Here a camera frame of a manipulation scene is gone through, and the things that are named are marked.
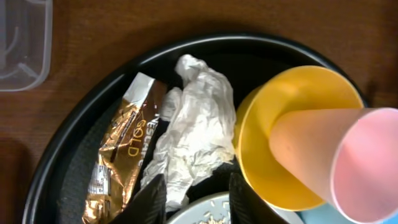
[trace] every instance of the light blue cup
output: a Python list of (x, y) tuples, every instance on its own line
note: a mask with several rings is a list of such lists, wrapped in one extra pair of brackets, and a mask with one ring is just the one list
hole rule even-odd
[[(330, 204), (300, 213), (305, 224), (353, 224)], [(382, 224), (398, 224), (398, 214)]]

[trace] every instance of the pink cup rim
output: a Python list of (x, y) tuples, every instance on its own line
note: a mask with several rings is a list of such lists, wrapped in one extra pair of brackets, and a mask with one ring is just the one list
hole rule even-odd
[[(379, 110), (391, 110), (391, 111), (395, 111), (396, 113), (398, 113), (398, 109), (395, 109), (395, 108), (377, 108), (377, 109), (374, 109), (374, 110), (372, 110), (372, 111), (370, 111), (370, 112), (367, 112), (366, 114), (360, 116), (359, 118), (365, 118), (365, 117), (369, 116), (370, 114), (372, 114), (372, 113), (374, 113), (374, 112), (377, 112), (377, 111), (379, 111)], [(340, 205), (339, 205), (339, 203), (338, 203), (338, 201), (337, 201), (337, 199), (336, 199), (336, 192), (335, 192), (335, 188), (334, 188), (334, 184), (335, 184), (334, 176), (335, 176), (335, 171), (336, 171), (337, 160), (338, 160), (339, 155), (340, 155), (340, 152), (341, 152), (341, 150), (342, 150), (342, 148), (343, 148), (343, 142), (344, 142), (345, 136), (354, 128), (354, 126), (355, 126), (355, 124), (356, 124), (357, 122), (358, 122), (358, 120), (355, 121), (355, 122), (349, 127), (349, 129), (344, 133), (344, 137), (343, 137), (343, 139), (341, 140), (341, 142), (339, 143), (338, 149), (336, 150), (335, 155), (333, 156), (333, 162), (332, 162), (332, 167), (331, 167), (331, 172), (330, 172), (330, 189), (331, 189), (331, 196), (332, 196), (332, 200), (333, 200), (334, 206), (335, 206), (335, 207), (337, 208), (337, 210), (338, 210), (345, 218), (347, 218), (349, 221), (351, 221), (351, 222), (353, 222), (353, 223), (359, 223), (359, 224), (373, 224), (373, 223), (379, 223), (379, 222), (381, 222), (381, 221), (388, 220), (388, 219), (394, 217), (395, 215), (397, 215), (397, 213), (398, 213), (398, 207), (397, 207), (393, 212), (389, 213), (388, 215), (386, 215), (385, 217), (381, 218), (380, 220), (375, 220), (375, 221), (373, 221), (373, 222), (366, 222), (366, 223), (364, 223), (364, 222), (359, 222), (359, 221), (353, 220), (351, 217), (349, 217), (349, 216), (342, 210), (342, 208), (340, 207)]]

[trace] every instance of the yellow cup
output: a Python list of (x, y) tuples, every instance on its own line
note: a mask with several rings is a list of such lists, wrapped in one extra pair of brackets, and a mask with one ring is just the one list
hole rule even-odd
[(268, 143), (272, 126), (289, 111), (363, 107), (355, 87), (327, 68), (301, 66), (276, 75), (253, 90), (236, 113), (234, 146), (244, 178), (274, 207), (302, 211), (323, 205), (274, 159)]

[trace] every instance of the printed label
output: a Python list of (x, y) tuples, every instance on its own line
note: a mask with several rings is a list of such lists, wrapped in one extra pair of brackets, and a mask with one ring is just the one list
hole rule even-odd
[(88, 186), (88, 192), (91, 194), (109, 195), (109, 172), (110, 170), (106, 166), (96, 163)]

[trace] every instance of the pink cup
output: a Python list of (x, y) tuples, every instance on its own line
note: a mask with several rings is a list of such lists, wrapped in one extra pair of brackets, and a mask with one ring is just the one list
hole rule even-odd
[(355, 223), (398, 212), (398, 110), (294, 111), (275, 124), (273, 155)]

